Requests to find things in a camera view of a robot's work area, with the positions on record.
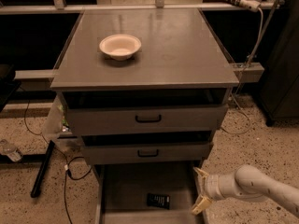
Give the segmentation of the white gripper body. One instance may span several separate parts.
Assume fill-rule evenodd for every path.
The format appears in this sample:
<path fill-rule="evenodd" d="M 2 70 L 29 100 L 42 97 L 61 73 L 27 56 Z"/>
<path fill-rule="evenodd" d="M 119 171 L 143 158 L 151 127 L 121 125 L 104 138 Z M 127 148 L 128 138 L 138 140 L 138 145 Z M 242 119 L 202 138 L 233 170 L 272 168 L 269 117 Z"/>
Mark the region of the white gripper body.
<path fill-rule="evenodd" d="M 209 175 L 204 183 L 205 194 L 213 201 L 234 197 L 237 193 L 235 175 Z"/>

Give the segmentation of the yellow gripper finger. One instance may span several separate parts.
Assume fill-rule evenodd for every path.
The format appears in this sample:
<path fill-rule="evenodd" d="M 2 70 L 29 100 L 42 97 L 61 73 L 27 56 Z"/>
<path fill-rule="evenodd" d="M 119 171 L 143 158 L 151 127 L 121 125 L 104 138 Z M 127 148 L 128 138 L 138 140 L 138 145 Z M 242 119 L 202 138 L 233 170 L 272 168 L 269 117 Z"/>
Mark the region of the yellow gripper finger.
<path fill-rule="evenodd" d="M 209 177 L 209 173 L 198 167 L 194 167 L 193 170 L 197 173 L 198 179 L 201 181 L 201 183 L 204 184 L 205 180 Z"/>
<path fill-rule="evenodd" d="M 192 214 L 199 215 L 210 205 L 212 205 L 212 201 L 207 196 L 199 195 L 192 207 Z"/>

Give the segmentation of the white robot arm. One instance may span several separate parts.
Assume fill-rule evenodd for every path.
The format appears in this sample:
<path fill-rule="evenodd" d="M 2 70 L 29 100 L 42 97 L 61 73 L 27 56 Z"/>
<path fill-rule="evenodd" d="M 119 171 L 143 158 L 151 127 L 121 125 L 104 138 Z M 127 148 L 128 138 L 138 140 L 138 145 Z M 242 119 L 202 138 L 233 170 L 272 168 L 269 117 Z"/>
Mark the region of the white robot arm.
<path fill-rule="evenodd" d="M 244 202 L 263 202 L 271 199 L 299 217 L 299 189 L 281 183 L 251 165 L 242 165 L 230 174 L 211 175 L 194 167 L 200 191 L 192 213 L 199 215 L 213 202 L 228 198 Z"/>

